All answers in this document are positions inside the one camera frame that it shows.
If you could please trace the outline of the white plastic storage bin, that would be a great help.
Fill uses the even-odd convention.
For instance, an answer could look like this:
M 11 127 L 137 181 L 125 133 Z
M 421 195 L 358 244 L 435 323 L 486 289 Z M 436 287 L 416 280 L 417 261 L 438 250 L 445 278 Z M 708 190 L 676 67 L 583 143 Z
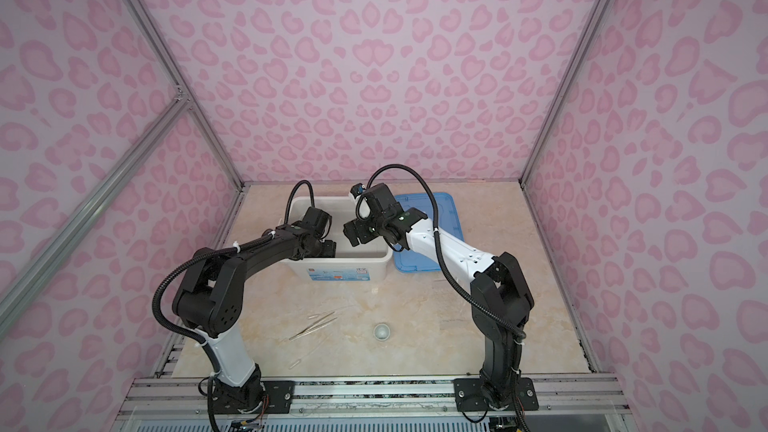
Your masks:
M 382 238 L 351 246 L 343 226 L 356 218 L 353 201 L 343 196 L 319 196 L 315 206 L 331 216 L 328 239 L 336 243 L 332 258 L 283 260 L 300 279 L 317 282 L 377 282 L 384 279 L 393 251 Z

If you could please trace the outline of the metal tweezers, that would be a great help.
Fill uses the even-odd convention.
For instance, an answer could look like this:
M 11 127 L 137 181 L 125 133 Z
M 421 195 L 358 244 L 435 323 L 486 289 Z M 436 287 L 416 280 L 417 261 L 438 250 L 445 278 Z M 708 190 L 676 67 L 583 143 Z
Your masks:
M 301 338 L 301 337 L 310 335 L 316 331 L 319 331 L 322 328 L 330 325 L 337 319 L 338 319 L 338 316 L 335 312 L 329 312 L 325 315 L 318 316 L 310 325 L 308 325 L 304 329 L 292 335 L 289 338 L 289 341 L 294 341 L 294 340 L 297 340 L 298 338 Z

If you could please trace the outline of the small white ceramic crucible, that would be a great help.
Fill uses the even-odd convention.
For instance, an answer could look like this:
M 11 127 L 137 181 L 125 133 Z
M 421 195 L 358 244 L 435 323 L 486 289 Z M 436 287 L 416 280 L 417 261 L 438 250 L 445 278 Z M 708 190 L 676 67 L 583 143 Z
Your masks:
M 386 323 L 378 323 L 373 328 L 373 336 L 377 341 L 387 341 L 391 336 L 391 329 Z

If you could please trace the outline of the clear plastic pipette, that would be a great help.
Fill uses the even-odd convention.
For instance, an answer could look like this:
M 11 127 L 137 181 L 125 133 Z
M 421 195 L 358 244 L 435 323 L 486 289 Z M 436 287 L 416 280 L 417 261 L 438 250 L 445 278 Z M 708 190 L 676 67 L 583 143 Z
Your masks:
M 307 359 L 314 352 L 316 352 L 319 348 L 321 348 L 326 341 L 327 341 L 327 337 L 321 339 L 312 349 L 310 349 L 308 352 L 306 352 L 301 357 L 297 358 L 294 362 L 292 362 L 288 369 L 289 370 L 293 370 L 296 367 L 298 367 L 303 362 L 304 359 Z

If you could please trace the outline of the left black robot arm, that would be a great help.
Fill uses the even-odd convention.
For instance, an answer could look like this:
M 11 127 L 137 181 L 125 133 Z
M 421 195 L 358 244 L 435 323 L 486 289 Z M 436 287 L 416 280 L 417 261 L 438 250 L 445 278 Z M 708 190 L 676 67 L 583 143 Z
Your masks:
M 181 320 L 177 333 L 196 341 L 212 366 L 206 381 L 206 407 L 212 414 L 262 412 L 268 393 L 261 371 L 250 357 L 239 326 L 246 282 L 283 260 L 332 258 L 336 244 L 327 239 L 331 215 L 311 206 L 300 220 L 227 249 L 203 248 L 179 272 L 181 284 L 172 302 Z

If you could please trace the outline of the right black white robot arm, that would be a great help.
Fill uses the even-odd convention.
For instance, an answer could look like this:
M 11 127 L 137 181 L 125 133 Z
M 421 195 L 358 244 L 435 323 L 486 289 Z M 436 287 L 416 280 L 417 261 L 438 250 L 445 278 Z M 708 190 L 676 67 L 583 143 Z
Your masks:
M 343 231 L 352 246 L 377 238 L 398 252 L 411 251 L 434 261 L 445 280 L 472 311 L 485 337 L 485 358 L 479 372 L 481 393 L 489 408 L 521 411 L 520 365 L 534 298 L 517 258 L 493 255 L 444 230 L 437 198 L 425 191 L 432 208 L 427 214 L 405 207 L 385 184 L 354 185 L 355 218 Z

